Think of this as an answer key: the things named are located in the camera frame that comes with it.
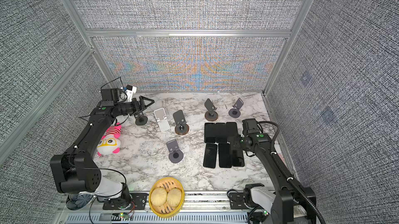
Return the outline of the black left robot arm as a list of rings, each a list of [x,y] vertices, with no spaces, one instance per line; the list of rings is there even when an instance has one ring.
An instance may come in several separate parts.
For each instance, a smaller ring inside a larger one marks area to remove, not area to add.
[[[85,128],[64,153],[51,158],[50,167],[59,193],[90,193],[125,208],[132,201],[127,182],[103,177],[93,157],[103,134],[117,117],[141,117],[155,101],[139,96],[129,102],[127,98],[120,98],[125,93],[120,88],[101,89],[100,92],[102,99],[89,114]]]

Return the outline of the phone pink case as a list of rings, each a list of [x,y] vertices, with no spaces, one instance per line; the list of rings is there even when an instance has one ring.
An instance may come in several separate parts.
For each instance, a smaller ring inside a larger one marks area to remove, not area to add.
[[[216,168],[217,149],[217,144],[206,144],[203,167],[210,169]]]

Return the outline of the wooden base stand front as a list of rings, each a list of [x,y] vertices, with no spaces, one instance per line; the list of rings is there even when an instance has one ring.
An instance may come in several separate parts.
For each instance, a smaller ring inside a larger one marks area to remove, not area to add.
[[[215,122],[218,119],[218,114],[216,112],[217,107],[208,98],[204,103],[207,112],[205,113],[205,119],[210,122]]]

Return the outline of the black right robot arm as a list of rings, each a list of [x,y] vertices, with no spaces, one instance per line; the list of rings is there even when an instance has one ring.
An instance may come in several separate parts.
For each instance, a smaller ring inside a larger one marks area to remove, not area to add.
[[[250,184],[244,188],[244,200],[251,208],[249,224],[315,224],[326,223],[316,206],[311,188],[304,188],[282,162],[275,150],[275,138],[267,134],[250,134],[233,139],[233,147],[251,152],[265,167],[275,192],[263,184]]]

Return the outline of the black phone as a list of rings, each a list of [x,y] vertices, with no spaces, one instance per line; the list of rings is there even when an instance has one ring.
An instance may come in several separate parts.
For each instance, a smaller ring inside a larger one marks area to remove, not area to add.
[[[225,123],[215,124],[215,141],[216,143],[227,143],[227,129]]]
[[[236,137],[238,135],[238,126],[236,122],[227,122],[225,128],[227,137]]]
[[[242,149],[232,149],[231,150],[231,163],[233,167],[244,167],[245,161]]]
[[[214,144],[216,142],[215,123],[204,124],[204,143]]]
[[[218,144],[219,154],[219,167],[220,168],[232,168],[230,144],[220,143]]]

